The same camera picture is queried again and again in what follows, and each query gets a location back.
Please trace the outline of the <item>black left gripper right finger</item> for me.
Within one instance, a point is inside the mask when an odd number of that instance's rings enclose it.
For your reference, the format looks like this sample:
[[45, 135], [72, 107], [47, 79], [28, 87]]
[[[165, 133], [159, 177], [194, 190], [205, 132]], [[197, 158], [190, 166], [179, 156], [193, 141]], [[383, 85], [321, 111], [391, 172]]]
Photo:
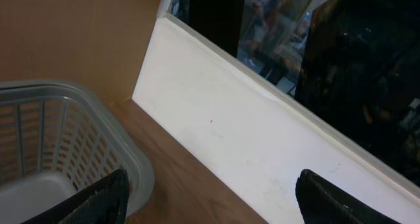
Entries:
[[395, 223], [309, 169], [298, 177], [295, 195], [305, 223]]

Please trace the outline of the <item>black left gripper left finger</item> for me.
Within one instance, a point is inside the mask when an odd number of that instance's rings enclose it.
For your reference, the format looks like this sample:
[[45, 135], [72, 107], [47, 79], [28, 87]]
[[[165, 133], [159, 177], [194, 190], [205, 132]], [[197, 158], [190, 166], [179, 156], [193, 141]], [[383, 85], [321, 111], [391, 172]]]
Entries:
[[129, 179], [117, 169], [23, 224], [124, 224]]

